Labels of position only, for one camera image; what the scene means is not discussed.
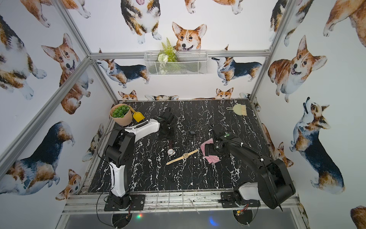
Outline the pink cloth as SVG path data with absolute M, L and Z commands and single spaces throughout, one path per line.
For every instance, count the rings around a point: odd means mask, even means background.
M 220 162 L 220 158 L 216 155 L 212 155 L 211 153 L 209 153 L 208 150 L 205 149 L 205 147 L 209 144 L 213 144 L 213 139 L 210 138 L 209 140 L 205 141 L 204 143 L 201 144 L 200 149 L 202 154 L 204 155 L 204 158 L 207 160 L 207 162 L 209 164 L 215 164 L 217 162 Z

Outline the dark strap white dial watch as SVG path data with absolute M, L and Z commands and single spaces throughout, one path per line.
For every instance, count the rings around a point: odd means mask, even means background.
M 196 132 L 194 131 L 189 131 L 187 134 L 187 140 L 193 140 L 194 137 L 196 136 Z M 175 154 L 175 150 L 173 148 L 173 138 L 169 138 L 168 139 L 168 151 L 167 151 L 169 156 L 172 156 Z

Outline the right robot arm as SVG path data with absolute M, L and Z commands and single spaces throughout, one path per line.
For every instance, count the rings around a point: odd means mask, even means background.
M 220 158 L 234 156 L 255 174 L 253 182 L 235 187 L 219 200 L 223 208 L 231 205 L 259 207 L 262 201 L 270 209 L 275 209 L 295 194 L 295 186 L 282 160 L 260 154 L 238 135 L 226 132 L 220 126 L 211 128 L 210 135 L 213 143 L 205 146 L 207 153 Z

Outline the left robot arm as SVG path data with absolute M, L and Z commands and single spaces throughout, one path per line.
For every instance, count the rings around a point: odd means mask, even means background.
M 104 150 L 105 160 L 111 168 L 112 187 L 110 197 L 120 204 L 128 202 L 129 187 L 126 165 L 133 156 L 135 143 L 142 138 L 157 133 L 161 140 L 174 136 L 172 122 L 175 115 L 167 108 L 162 115 L 154 116 L 135 126 L 113 130 Z

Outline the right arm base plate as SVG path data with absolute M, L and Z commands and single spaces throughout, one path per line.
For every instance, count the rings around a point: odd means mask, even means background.
M 221 192 L 219 203 L 222 204 L 223 208 L 239 208 L 239 207 L 260 207 L 261 203 L 259 200 L 245 200 L 236 191 L 232 192 Z

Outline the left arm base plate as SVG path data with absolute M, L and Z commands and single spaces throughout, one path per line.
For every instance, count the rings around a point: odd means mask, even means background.
M 109 195 L 104 211 L 142 211 L 145 198 L 145 195 L 124 195 L 123 197 Z

